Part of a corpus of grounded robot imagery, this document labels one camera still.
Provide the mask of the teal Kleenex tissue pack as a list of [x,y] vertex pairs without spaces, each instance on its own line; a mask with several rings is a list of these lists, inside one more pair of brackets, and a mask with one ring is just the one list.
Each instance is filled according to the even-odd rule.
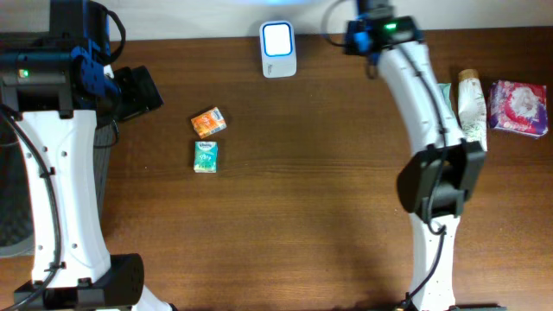
[[194,147],[194,172],[216,173],[218,150],[216,142],[196,142]]

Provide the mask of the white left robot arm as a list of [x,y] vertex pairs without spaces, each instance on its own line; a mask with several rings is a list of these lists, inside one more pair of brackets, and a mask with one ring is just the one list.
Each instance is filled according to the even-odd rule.
[[100,227],[94,137],[160,108],[146,67],[111,65],[115,12],[53,1],[49,30],[1,53],[1,115],[21,145],[34,224],[31,278],[15,310],[169,310],[146,286],[142,258],[112,255]]

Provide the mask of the red purple package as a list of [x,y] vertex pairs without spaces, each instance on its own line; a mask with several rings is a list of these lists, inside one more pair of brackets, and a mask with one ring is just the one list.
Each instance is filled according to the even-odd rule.
[[493,130],[541,137],[548,133],[547,86],[495,81],[488,97],[488,123]]

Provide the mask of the white cream tube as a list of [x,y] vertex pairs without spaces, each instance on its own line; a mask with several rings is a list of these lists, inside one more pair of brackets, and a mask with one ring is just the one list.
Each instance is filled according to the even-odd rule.
[[458,117],[469,142],[478,142],[487,152],[486,101],[479,73],[465,69],[458,74]]

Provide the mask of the orange Kleenex tissue pack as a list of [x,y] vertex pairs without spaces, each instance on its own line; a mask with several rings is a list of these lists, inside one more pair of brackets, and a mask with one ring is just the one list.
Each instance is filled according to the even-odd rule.
[[226,121],[218,107],[193,117],[191,124],[200,138],[211,136],[226,128]]

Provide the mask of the teal snack pouch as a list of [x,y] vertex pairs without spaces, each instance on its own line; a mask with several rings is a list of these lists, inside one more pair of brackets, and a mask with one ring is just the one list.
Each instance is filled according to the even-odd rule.
[[452,101],[451,101],[451,86],[452,85],[450,83],[439,83],[438,86],[439,86],[439,88],[442,92],[444,102],[445,102],[446,106],[448,107],[448,109],[450,110],[450,113],[452,114],[454,119],[457,119],[457,116],[454,113],[453,106],[452,106]]

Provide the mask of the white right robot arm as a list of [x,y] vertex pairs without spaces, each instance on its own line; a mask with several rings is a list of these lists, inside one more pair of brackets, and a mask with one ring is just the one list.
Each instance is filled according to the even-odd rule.
[[430,64],[429,47],[411,16],[387,1],[358,1],[344,49],[367,59],[395,100],[410,142],[397,195],[413,237],[413,272],[397,310],[499,310],[496,303],[458,304],[453,289],[454,242],[486,153],[463,134]]

